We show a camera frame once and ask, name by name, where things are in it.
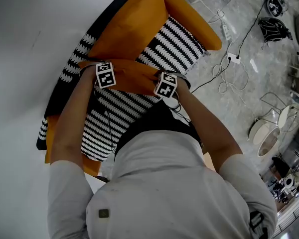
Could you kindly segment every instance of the person's left arm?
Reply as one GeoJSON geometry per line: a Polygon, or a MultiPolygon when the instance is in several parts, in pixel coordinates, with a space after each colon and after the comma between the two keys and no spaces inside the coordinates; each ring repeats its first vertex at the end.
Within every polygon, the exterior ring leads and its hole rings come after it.
{"type": "Polygon", "coordinates": [[[47,219],[52,239],[88,238],[86,207],[93,192],[83,172],[81,142],[95,78],[95,66],[83,72],[56,126],[48,188],[47,219]]]}

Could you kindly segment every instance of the pillow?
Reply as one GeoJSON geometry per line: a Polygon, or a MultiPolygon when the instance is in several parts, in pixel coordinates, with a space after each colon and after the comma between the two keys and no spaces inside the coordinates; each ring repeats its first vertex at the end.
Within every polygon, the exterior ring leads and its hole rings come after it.
{"type": "Polygon", "coordinates": [[[128,0],[109,22],[88,56],[135,60],[167,18],[164,0],[128,0]]]}

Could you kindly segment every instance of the white wall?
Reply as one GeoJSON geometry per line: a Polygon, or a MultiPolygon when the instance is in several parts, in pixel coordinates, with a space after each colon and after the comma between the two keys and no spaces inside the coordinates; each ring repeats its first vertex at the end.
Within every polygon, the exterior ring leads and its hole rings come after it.
{"type": "Polygon", "coordinates": [[[48,238],[38,130],[62,68],[111,1],[0,0],[0,239],[48,238]]]}

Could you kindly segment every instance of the gray tile floor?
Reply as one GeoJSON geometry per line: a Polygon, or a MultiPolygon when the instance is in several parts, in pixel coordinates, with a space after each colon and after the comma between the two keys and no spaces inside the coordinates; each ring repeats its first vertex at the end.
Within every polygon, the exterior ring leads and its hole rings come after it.
{"type": "MultiPolygon", "coordinates": [[[[222,20],[226,23],[233,36],[233,44],[229,52],[237,54],[239,45],[245,37],[247,31],[253,24],[257,13],[259,12],[264,0],[204,0],[215,13],[221,9],[225,15],[222,20]]],[[[270,106],[260,101],[260,97],[266,92],[274,92],[286,104],[291,104],[290,97],[291,79],[288,77],[290,68],[288,64],[292,59],[292,54],[299,51],[299,46],[296,40],[294,17],[299,14],[299,0],[286,0],[289,9],[279,17],[290,30],[294,40],[284,39],[282,41],[268,44],[264,43],[264,38],[259,26],[256,24],[249,33],[244,45],[241,49],[241,61],[245,65],[243,70],[242,65],[231,63],[226,70],[228,82],[234,82],[238,89],[242,88],[248,79],[248,84],[243,91],[235,91],[229,87],[226,93],[218,92],[219,84],[222,79],[218,77],[213,82],[205,85],[195,92],[195,95],[225,124],[225,126],[233,134],[245,155],[247,155],[255,168],[262,172],[267,169],[270,164],[271,157],[259,158],[257,156],[259,146],[255,146],[248,139],[248,131],[255,120],[255,117],[260,117],[270,110],[270,106]]],[[[213,22],[217,19],[201,2],[196,2],[192,5],[202,17],[213,22]]],[[[268,16],[265,9],[260,13],[260,17],[268,16]]],[[[203,57],[199,60],[197,67],[188,73],[188,77],[192,82],[194,89],[196,86],[210,80],[212,76],[212,68],[219,64],[222,57],[226,53],[229,42],[226,41],[221,21],[211,24],[214,31],[222,39],[223,47],[220,51],[212,51],[208,57],[203,57]]],[[[227,66],[227,61],[224,60],[223,65],[227,66]]],[[[281,103],[277,98],[268,97],[271,103],[277,104],[280,107],[281,103]]],[[[292,118],[289,119],[283,131],[288,131],[297,126],[299,114],[295,122],[292,123],[292,118]]],[[[292,139],[293,132],[282,133],[282,145],[280,151],[288,145],[292,139]]],[[[110,157],[106,163],[102,165],[102,172],[108,174],[113,165],[113,157],[110,157]]]]}

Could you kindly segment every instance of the black shorts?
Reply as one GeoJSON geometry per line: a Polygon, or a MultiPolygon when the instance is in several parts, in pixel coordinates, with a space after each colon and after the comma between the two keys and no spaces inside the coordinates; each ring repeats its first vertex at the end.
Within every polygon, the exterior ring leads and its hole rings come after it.
{"type": "Polygon", "coordinates": [[[140,119],[132,123],[128,130],[122,134],[116,147],[115,156],[117,155],[118,151],[135,136],[142,132],[151,130],[170,130],[185,133],[196,139],[200,146],[202,146],[198,133],[193,124],[190,122],[189,125],[186,125],[182,121],[175,119],[173,117],[172,111],[164,103],[164,101],[159,101],[157,104],[152,106],[140,119]]]}

